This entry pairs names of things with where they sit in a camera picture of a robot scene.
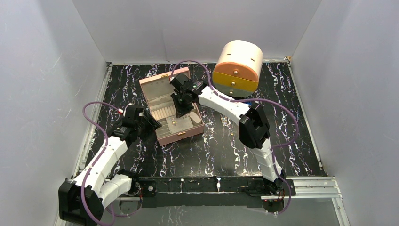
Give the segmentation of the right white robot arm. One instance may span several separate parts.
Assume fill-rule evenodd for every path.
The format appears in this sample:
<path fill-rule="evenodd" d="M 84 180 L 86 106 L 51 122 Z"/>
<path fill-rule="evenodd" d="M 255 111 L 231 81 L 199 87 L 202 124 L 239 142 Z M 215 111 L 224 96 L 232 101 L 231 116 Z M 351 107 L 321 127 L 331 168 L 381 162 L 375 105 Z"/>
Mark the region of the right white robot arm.
<path fill-rule="evenodd" d="M 238 126 L 240 142 L 256 157 L 266 193 L 277 195 L 283 191 L 285 176 L 271 149 L 270 125 L 260 104 L 249 105 L 232 99 L 211 87 L 207 81 L 193 81 L 184 73 L 172 77 L 170 84 L 174 88 L 171 97 L 178 117 L 188 114 L 194 104 L 226 116 Z"/>

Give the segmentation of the pink jewelry box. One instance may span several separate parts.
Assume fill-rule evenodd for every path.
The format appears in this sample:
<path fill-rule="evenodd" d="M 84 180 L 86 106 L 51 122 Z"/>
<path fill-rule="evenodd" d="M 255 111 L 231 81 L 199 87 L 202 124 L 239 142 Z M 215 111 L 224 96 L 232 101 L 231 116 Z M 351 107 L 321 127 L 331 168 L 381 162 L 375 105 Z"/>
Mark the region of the pink jewelry box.
<path fill-rule="evenodd" d="M 205 124 L 196 104 L 193 104 L 194 109 L 191 112 L 200 116 L 202 120 L 200 125 L 193 126 L 189 114 L 180 118 L 176 117 L 176 109 L 171 97 L 174 87 L 170 81 L 179 73 L 184 73 L 190 78 L 189 68 L 184 67 L 173 73 L 166 72 L 139 81 L 151 115 L 162 125 L 156 130 L 156 137 L 160 145 L 167 145 L 204 132 Z"/>

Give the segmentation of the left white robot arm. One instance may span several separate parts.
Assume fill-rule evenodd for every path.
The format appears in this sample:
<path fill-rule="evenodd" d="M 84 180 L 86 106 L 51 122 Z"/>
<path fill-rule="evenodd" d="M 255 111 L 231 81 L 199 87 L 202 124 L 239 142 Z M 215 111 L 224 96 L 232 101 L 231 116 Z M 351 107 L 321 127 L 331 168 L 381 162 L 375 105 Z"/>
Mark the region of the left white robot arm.
<path fill-rule="evenodd" d="M 71 181 L 64 181 L 58 189 L 59 217 L 81 226 L 104 226 L 104 210 L 114 214 L 111 206 L 123 194 L 140 195 L 143 187 L 138 175 L 120 170 L 107 181 L 113 166 L 137 140 L 146 140 L 161 124 L 143 107 L 129 104 L 114 108 L 120 118 L 107 130 L 87 115 L 84 117 L 104 135 L 101 149 L 84 170 Z"/>

